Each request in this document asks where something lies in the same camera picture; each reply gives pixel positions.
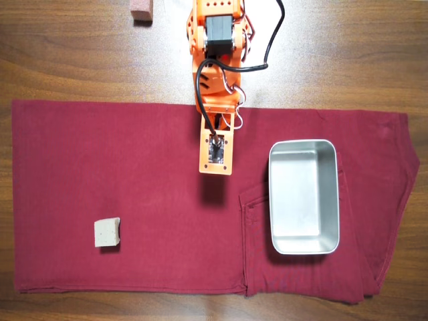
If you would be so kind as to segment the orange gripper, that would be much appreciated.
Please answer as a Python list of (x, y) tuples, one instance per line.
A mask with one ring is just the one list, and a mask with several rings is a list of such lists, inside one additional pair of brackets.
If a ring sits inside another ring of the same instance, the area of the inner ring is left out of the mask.
[(241, 94), (202, 95), (199, 99), (201, 131), (237, 130), (241, 128)]

